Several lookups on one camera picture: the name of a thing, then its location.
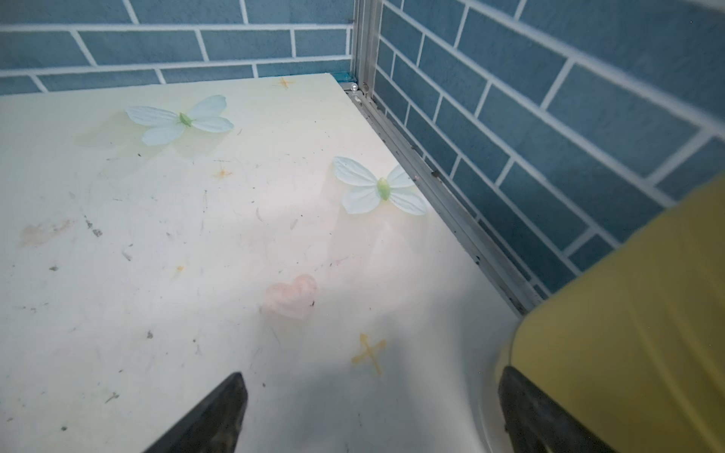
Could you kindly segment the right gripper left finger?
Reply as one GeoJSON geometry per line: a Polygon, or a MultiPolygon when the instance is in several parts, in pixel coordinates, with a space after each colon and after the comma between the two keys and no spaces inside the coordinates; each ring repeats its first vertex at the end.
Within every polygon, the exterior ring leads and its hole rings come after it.
{"type": "Polygon", "coordinates": [[[145,453],[232,453],[242,432],[247,403],[243,375],[232,373],[145,453]]]}

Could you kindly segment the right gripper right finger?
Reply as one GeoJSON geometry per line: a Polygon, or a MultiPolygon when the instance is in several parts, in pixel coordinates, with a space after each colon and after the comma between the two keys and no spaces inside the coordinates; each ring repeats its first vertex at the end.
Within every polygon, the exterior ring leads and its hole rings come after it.
{"type": "Polygon", "coordinates": [[[515,453],[614,452],[513,366],[503,368],[498,398],[515,453]]]}

